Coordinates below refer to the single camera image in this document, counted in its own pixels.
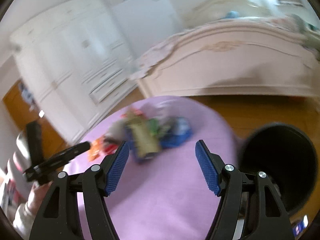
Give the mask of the left hand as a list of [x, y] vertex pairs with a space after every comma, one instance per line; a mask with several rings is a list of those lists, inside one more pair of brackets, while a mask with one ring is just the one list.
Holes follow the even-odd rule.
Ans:
[[33, 216], [36, 216], [41, 206], [41, 203], [44, 200], [44, 197], [46, 196], [51, 184], [52, 184], [52, 181], [43, 185], [40, 185], [37, 181], [33, 183], [27, 203], [26, 203], [27, 209]]

